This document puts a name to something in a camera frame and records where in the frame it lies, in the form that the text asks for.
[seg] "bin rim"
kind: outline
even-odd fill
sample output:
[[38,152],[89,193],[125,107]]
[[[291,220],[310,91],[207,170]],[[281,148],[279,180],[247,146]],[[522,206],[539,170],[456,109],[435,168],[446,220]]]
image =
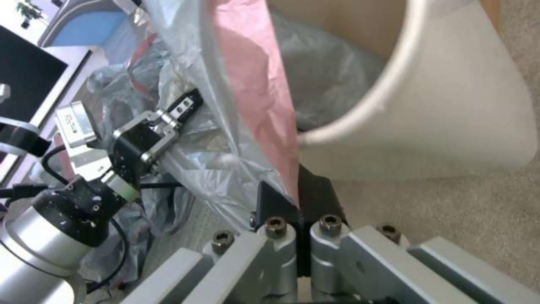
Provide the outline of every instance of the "bin rim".
[[379,78],[358,104],[336,121],[298,134],[298,146],[309,148],[342,141],[384,111],[391,96],[404,82],[407,71],[419,55],[429,0],[407,0],[403,24],[396,46]]

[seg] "silver cylinder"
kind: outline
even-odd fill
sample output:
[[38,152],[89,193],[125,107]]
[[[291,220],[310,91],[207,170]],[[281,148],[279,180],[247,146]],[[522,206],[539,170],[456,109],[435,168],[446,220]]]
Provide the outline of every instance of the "silver cylinder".
[[350,232],[345,225],[336,235],[329,235],[315,223],[309,230],[311,242],[311,283],[314,289],[325,294],[340,294],[350,291],[345,278],[335,266],[341,238]]
[[23,262],[0,244],[0,303],[81,303],[86,287],[77,274],[57,277]]
[[53,226],[33,207],[4,223],[0,241],[25,263],[61,277],[75,274],[91,249]]
[[[269,295],[296,294],[298,282],[296,280],[296,230],[290,224],[286,224],[285,234],[280,238],[269,237],[274,244],[275,264],[279,265],[276,280],[271,282]],[[264,226],[257,230],[257,234],[267,236],[268,231]]]

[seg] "white trash bin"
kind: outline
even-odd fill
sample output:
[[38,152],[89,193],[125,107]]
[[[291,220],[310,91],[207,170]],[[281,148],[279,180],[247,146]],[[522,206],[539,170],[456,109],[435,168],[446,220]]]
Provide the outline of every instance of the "white trash bin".
[[285,15],[386,56],[337,121],[299,135],[300,160],[332,179],[514,169],[537,149],[528,89],[477,0],[273,0]]

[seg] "black screen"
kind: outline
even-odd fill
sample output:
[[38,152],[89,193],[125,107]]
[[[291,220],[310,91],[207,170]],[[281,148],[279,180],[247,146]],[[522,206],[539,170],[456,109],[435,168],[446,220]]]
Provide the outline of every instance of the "black screen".
[[[0,26],[0,83],[11,97],[0,103],[0,116],[29,122],[67,65]],[[0,162],[4,159],[0,152]]]

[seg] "floor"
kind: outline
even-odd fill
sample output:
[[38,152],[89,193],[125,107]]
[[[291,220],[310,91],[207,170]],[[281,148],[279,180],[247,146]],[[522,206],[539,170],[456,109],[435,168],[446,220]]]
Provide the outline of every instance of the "floor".
[[[540,117],[540,1],[504,0],[502,39]],[[540,156],[506,174],[407,182],[334,182],[354,228],[391,222],[412,243],[441,235],[540,292]]]

